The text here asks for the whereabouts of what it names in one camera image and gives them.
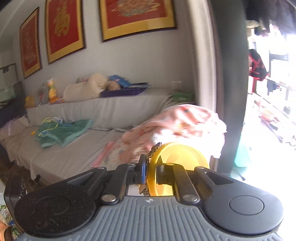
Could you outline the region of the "yellow round case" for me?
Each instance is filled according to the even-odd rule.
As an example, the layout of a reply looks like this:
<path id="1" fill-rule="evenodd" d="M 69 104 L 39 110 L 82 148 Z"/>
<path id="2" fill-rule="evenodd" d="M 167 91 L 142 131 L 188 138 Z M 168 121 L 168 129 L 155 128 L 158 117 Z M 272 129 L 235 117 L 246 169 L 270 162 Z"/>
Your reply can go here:
<path id="1" fill-rule="evenodd" d="M 164 163 L 172 163 L 174 183 L 172 185 L 158 185 L 156 183 L 156 163 L 161 156 Z M 149 154 L 147 170 L 147 187 L 151 196 L 173 196 L 174 188 L 182 186 L 181 181 L 189 183 L 187 171 L 194 171 L 196 167 L 209 168 L 209 163 L 204 155 L 197 149 L 178 143 L 167 143 L 154 146 Z"/>

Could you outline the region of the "pink floral blanket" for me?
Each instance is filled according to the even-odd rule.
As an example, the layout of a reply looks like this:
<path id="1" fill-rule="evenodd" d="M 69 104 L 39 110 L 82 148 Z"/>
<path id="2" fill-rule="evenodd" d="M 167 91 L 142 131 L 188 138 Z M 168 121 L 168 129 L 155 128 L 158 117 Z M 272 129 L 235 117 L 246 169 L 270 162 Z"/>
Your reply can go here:
<path id="1" fill-rule="evenodd" d="M 197 149 L 209 161 L 220 158 L 225 144 L 226 124 L 218 114 L 201 106 L 179 104 L 126 131 L 107 143 L 92 167 L 114 170 L 123 163 L 138 162 L 154 145 L 177 143 Z"/>

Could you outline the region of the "dark flat tray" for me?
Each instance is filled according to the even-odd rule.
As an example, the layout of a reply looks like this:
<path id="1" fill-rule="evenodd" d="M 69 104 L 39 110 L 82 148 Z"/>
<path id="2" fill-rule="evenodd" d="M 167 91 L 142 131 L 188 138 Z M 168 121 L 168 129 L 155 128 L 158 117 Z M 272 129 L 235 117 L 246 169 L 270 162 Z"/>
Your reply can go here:
<path id="1" fill-rule="evenodd" d="M 122 88 L 120 90 L 109 91 L 105 90 L 100 93 L 101 98 L 120 97 L 120 96 L 137 96 L 151 87 L 147 82 L 131 84 L 130 87 Z"/>

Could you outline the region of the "green knitted cloth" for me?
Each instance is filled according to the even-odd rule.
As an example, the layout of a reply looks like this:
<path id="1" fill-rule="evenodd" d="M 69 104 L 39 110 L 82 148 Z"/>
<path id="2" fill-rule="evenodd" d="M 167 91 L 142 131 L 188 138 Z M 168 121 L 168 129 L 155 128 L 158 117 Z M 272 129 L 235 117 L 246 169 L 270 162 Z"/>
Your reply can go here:
<path id="1" fill-rule="evenodd" d="M 53 145 L 64 148 L 85 134 L 92 126 L 93 120 L 88 119 L 66 123 L 62 118 L 46 118 L 35 133 L 35 140 L 39 142 L 42 148 Z"/>

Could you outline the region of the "grey sofa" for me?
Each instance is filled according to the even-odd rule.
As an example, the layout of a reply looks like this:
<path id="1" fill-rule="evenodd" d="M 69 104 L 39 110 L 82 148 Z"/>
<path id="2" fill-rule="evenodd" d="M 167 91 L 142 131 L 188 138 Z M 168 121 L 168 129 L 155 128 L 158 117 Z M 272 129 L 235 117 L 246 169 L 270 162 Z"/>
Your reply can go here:
<path id="1" fill-rule="evenodd" d="M 27 109 L 27 114 L 1 129 L 1 162 L 16 164 L 50 185 L 91 169 L 107 143 L 140 125 L 164 109 L 176 105 L 166 89 L 148 89 L 138 96 L 95 98 L 86 101 L 45 104 Z M 46 118 L 66 123 L 91 120 L 93 126 L 62 148 L 43 148 L 32 135 Z"/>

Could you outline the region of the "beige plush pillow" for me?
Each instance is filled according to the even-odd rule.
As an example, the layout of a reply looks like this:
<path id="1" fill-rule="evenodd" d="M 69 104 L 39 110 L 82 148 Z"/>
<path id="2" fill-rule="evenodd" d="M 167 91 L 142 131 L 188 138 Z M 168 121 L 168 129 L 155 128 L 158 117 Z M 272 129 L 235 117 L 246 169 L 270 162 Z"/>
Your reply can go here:
<path id="1" fill-rule="evenodd" d="M 87 80 L 71 84 L 63 92 L 64 102 L 85 101 L 100 97 L 100 93 L 107 91 L 120 90 L 118 82 L 109 80 L 100 73 L 91 75 Z"/>

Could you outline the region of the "yellow duck plush toy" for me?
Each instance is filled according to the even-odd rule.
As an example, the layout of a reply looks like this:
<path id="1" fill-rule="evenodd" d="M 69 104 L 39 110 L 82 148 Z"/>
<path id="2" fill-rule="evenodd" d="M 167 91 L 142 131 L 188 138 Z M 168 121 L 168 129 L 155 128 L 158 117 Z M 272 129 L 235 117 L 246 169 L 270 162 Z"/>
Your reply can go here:
<path id="1" fill-rule="evenodd" d="M 55 83 L 53 79 L 50 79 L 47 81 L 47 87 L 48 87 L 48 96 L 49 96 L 49 102 L 54 103 L 58 100 L 57 96 L 57 89 L 55 87 Z"/>

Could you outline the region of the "right red framed picture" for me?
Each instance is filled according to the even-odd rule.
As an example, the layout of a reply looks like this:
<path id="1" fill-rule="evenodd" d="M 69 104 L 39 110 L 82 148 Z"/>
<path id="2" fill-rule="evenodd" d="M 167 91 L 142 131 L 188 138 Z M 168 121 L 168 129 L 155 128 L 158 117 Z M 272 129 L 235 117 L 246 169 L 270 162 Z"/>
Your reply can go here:
<path id="1" fill-rule="evenodd" d="M 104 42 L 177 27 L 173 1 L 99 1 Z"/>

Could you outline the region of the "red framed picture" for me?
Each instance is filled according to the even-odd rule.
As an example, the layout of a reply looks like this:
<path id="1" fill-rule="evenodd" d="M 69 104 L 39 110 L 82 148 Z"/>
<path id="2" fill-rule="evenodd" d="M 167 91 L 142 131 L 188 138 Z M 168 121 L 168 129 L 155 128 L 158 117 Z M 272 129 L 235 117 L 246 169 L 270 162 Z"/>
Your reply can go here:
<path id="1" fill-rule="evenodd" d="M 39 7 L 20 26 L 20 53 L 23 77 L 42 69 L 39 44 Z"/>
<path id="2" fill-rule="evenodd" d="M 99 1 L 104 42 L 177 27 L 173 1 Z"/>

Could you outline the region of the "middle red framed calligraphy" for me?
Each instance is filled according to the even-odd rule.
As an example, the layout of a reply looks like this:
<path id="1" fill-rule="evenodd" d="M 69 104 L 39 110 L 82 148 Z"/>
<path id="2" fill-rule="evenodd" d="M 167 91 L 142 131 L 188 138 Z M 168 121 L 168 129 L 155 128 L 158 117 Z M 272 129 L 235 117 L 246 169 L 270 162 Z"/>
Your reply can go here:
<path id="1" fill-rule="evenodd" d="M 50 64 L 85 49 L 82 1 L 46 1 L 45 36 Z"/>

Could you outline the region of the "left red framed picture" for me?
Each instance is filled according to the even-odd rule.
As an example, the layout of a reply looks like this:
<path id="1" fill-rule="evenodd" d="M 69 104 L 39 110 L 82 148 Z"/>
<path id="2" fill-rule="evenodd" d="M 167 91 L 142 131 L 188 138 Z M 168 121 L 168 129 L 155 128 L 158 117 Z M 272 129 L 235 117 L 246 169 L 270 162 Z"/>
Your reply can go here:
<path id="1" fill-rule="evenodd" d="M 20 26 L 20 53 L 23 77 L 42 69 L 39 44 L 39 7 Z"/>

